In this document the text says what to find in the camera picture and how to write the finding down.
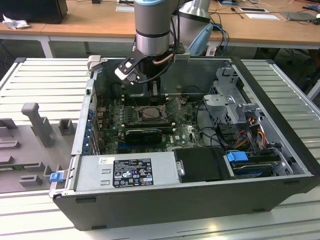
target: green circuit board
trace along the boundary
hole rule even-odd
[[[204,147],[196,129],[196,109],[182,97],[171,97],[158,106],[126,105],[114,100],[108,106],[108,127],[104,128],[104,154],[170,152],[175,148]],[[162,131],[159,144],[129,145],[125,135],[129,130],[157,129]]]

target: metal table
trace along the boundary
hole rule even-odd
[[[269,64],[264,60],[244,60],[243,62],[311,153],[319,160],[319,109],[275,64]],[[39,105],[40,107],[45,106],[45,99],[49,101],[52,95],[59,95],[61,101],[56,105],[62,108],[72,102],[67,100],[68,98],[83,96],[85,83],[89,79],[85,68],[86,63],[86,59],[57,58],[28,58],[24,63],[14,63],[0,84],[0,109],[6,106],[7,103],[3,101],[9,98],[13,101],[25,98],[34,98],[35,101],[43,100],[44,102]],[[79,83],[77,88],[69,85],[75,82]],[[50,83],[54,83],[52,85],[55,88],[50,88]],[[11,91],[18,91],[18,95],[10,95]],[[11,117],[12,113],[1,111],[1,114]],[[21,120],[21,124],[27,124],[20,117],[17,114],[13,119]],[[53,115],[49,121],[54,123],[56,118],[58,117]],[[320,235],[320,188],[316,187],[306,194],[291,196],[271,212],[87,232],[74,228],[48,197],[47,190],[8,193],[0,195],[0,223],[0,236],[8,240],[40,238],[82,240],[318,239]]]

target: white paper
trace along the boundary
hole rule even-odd
[[[246,15],[250,19],[267,19],[267,20],[280,20],[275,15],[269,15],[269,14],[255,14],[255,13],[246,13]]]
[[[117,12],[130,12],[130,13],[132,13],[135,11],[135,8],[133,6],[117,6],[115,8],[115,10]]]
[[[6,17],[4,14],[2,23],[6,25],[9,29],[21,29],[21,28],[27,28],[30,27],[30,25],[25,20],[13,20],[11,18]]]

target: blue cable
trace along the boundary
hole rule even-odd
[[[223,50],[222,50],[222,53],[221,53],[221,56],[224,55],[224,52],[227,48],[227,34],[226,34],[226,31],[223,30],[220,26],[216,25],[216,24],[212,24],[214,27],[216,27],[217,29],[220,30],[220,32],[223,34],[223,38],[224,38],[224,46],[223,46]]]

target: copper tube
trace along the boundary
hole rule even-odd
[[[170,53],[168,56],[166,56],[164,59],[160,60],[160,61],[153,61],[154,65],[162,65],[165,62],[169,61],[172,57],[173,57],[173,53]]]

